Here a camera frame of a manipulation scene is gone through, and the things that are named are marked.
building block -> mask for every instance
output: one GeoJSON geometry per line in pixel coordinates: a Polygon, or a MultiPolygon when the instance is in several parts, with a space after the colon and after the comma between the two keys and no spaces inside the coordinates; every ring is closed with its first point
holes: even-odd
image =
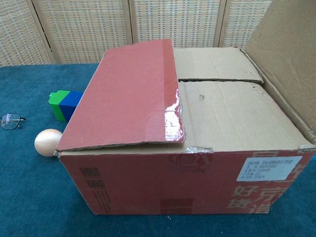
{"type": "Polygon", "coordinates": [[[59,108],[63,113],[65,120],[68,122],[73,115],[83,93],[71,91],[60,103],[59,108]]]}
{"type": "Polygon", "coordinates": [[[83,93],[77,91],[58,90],[49,95],[49,101],[55,117],[59,121],[68,122],[73,115],[83,93]]]}

glasses lens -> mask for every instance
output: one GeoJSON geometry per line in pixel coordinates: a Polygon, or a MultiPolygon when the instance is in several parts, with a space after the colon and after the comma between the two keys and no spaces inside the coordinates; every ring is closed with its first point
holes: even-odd
{"type": "Polygon", "coordinates": [[[1,119],[1,126],[6,130],[14,129],[20,122],[20,115],[6,114],[1,119]]]}

eyeglasses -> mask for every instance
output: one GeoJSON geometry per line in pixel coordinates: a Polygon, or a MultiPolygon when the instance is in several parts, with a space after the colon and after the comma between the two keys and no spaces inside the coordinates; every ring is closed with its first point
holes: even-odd
{"type": "Polygon", "coordinates": [[[5,130],[13,130],[16,127],[21,128],[20,121],[26,121],[19,114],[6,114],[0,117],[1,127],[5,130]]]}

box flap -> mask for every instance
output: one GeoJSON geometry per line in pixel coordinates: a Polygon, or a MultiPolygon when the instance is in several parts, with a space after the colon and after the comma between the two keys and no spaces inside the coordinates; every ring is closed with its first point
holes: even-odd
{"type": "MultiPolygon", "coordinates": [[[[310,141],[314,143],[316,129],[315,12],[316,1],[314,0],[273,1],[245,47],[246,52],[268,80],[310,128],[310,133],[314,137],[314,140],[310,141]]],[[[298,121],[298,119],[293,119],[295,116],[289,116],[293,122],[298,121]]]]}
{"type": "Polygon", "coordinates": [[[312,147],[258,84],[189,81],[180,82],[179,89],[187,135],[184,143],[109,147],[60,155],[180,154],[191,153],[192,147],[214,152],[312,147]]]}
{"type": "Polygon", "coordinates": [[[183,142],[172,41],[107,50],[57,150],[183,142]]]}
{"type": "Polygon", "coordinates": [[[262,78],[238,48],[174,48],[179,80],[240,80],[262,78]]]}

green toy block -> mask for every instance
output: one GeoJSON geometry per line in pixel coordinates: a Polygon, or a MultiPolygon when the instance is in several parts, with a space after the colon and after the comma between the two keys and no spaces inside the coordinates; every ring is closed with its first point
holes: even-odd
{"type": "Polygon", "coordinates": [[[63,113],[61,112],[59,108],[59,103],[70,93],[70,91],[67,90],[58,90],[57,92],[52,92],[49,95],[49,101],[57,120],[65,122],[65,118],[63,116],[63,113]]]}

